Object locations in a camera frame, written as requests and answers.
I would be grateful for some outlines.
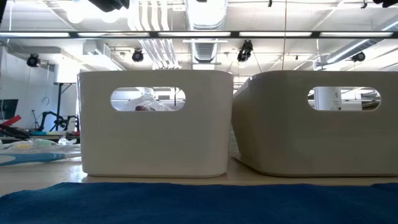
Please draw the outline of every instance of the blue towel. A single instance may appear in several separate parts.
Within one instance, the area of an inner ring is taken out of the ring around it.
[[[398,184],[62,183],[0,198],[0,223],[398,223]]]

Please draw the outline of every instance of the ceiling duct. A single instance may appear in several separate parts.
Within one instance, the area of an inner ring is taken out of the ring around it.
[[[223,30],[227,5],[228,0],[185,0],[189,29]],[[199,63],[212,62],[217,51],[218,44],[192,43],[192,54]]]
[[[398,31],[398,16],[394,16],[392,19],[383,23],[383,25],[380,26],[379,30]],[[325,66],[325,65],[340,62],[342,60],[346,60],[347,58],[350,58],[350,57],[362,52],[363,50],[366,50],[366,49],[372,47],[373,45],[376,45],[376,44],[382,42],[383,40],[384,39],[355,40],[352,43],[337,50],[336,52],[333,52],[330,55],[328,55],[326,58],[326,63],[323,63],[322,65]]]

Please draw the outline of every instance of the white wall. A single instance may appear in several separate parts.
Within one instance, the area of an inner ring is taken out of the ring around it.
[[[36,116],[51,110],[54,100],[53,72],[49,72],[47,77],[47,69],[28,67],[25,60],[8,54],[4,47],[0,47],[0,56],[0,99],[18,99],[16,115],[19,114],[22,119],[15,126],[30,128],[34,124],[32,110],[35,110]],[[51,122],[46,120],[45,127],[51,127]]]

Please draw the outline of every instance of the ceiling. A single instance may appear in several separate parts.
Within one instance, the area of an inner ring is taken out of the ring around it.
[[[183,0],[169,0],[168,20],[172,30],[186,30],[187,23]],[[354,0],[288,0],[285,15],[285,0],[268,1],[229,0],[225,30],[380,30],[381,25],[398,15],[398,7],[383,9],[369,1],[361,9],[362,1]],[[92,13],[78,24],[67,19],[67,9],[72,1],[8,1],[0,31],[31,30],[129,30],[127,10],[119,12],[120,18],[111,24],[105,23],[100,14]],[[330,54],[353,40],[345,39],[253,39],[254,54],[239,64],[237,52],[243,39],[228,39],[220,44],[216,58],[216,70],[231,72],[236,82],[244,82],[249,76],[269,70],[311,70],[312,62],[319,54]],[[128,70],[152,69],[152,62],[144,55],[144,61],[135,63],[131,54],[141,48],[138,40],[97,40],[107,44],[112,57]],[[11,45],[30,47],[60,47],[76,58],[81,57],[84,40],[12,40]],[[190,46],[174,39],[173,45],[182,68],[192,68]],[[398,58],[398,40],[384,40],[364,51],[364,62],[341,62],[342,70],[382,70]]]

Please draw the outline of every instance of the blue mat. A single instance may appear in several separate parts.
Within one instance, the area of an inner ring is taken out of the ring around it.
[[[398,184],[62,183],[1,197],[0,223],[396,224]]]

